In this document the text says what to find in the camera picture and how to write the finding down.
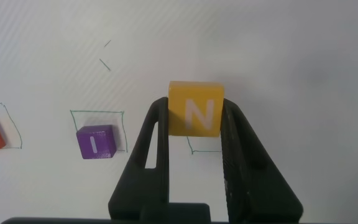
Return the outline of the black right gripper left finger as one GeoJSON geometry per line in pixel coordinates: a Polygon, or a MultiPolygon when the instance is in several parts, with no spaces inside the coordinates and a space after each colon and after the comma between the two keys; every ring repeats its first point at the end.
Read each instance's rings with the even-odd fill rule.
{"type": "Polygon", "coordinates": [[[138,220],[147,204],[168,203],[169,145],[168,98],[154,101],[144,119],[137,141],[108,202],[112,220],[138,220]],[[145,163],[155,125],[158,125],[156,167],[145,163]]]}

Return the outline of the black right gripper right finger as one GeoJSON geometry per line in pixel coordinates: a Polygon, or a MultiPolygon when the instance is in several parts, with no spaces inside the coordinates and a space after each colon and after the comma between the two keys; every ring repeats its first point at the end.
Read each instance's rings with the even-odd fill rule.
{"type": "Polygon", "coordinates": [[[241,109],[225,99],[221,146],[230,223],[298,223],[303,206],[241,109]]]}

